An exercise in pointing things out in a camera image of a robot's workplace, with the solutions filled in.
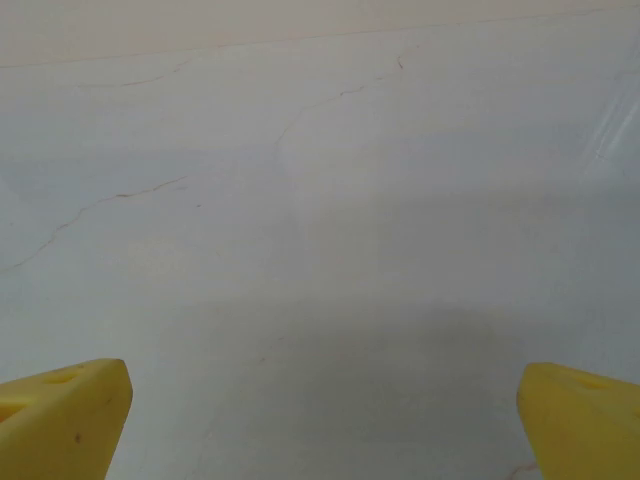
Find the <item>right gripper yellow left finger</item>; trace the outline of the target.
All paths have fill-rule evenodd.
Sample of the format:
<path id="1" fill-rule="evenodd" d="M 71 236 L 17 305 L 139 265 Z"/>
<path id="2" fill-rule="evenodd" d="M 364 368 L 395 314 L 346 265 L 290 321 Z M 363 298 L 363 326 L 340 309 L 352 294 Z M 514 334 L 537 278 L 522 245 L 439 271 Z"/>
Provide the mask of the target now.
<path id="1" fill-rule="evenodd" d="M 1 477 L 104 479 L 132 400 L 121 359 L 95 359 L 3 383 Z"/>

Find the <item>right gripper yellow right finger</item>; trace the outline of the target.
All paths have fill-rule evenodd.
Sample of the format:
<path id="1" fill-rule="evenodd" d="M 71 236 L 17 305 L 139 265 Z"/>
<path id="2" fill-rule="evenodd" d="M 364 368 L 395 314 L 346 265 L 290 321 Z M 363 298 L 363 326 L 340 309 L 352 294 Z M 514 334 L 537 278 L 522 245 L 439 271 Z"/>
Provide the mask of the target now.
<path id="1" fill-rule="evenodd" d="M 553 363 L 531 363 L 517 408 L 545 479 L 637 479 L 639 386 Z"/>

